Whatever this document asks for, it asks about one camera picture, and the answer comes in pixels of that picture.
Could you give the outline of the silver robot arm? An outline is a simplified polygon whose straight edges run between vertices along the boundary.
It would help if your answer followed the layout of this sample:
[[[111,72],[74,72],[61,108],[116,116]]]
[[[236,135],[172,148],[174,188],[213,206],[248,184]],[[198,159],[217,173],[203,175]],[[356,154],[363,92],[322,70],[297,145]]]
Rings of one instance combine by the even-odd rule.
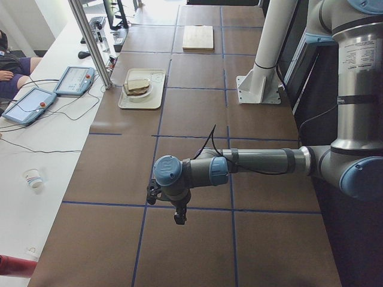
[[[306,41],[339,47],[336,140],[299,149],[203,146],[185,160],[165,155],[153,167],[149,204],[170,202],[175,222],[183,225],[192,188],[225,184],[238,172],[304,173],[355,199],[382,197],[382,2],[310,1]]]

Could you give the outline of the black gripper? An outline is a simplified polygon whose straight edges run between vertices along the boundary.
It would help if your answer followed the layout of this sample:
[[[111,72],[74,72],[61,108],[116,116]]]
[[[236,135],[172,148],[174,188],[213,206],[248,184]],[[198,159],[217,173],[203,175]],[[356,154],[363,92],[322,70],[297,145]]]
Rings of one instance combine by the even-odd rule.
[[[176,211],[174,213],[174,221],[177,225],[184,225],[187,217],[187,204],[191,199],[191,194],[187,194],[183,199],[171,201],[171,204],[175,206]]]

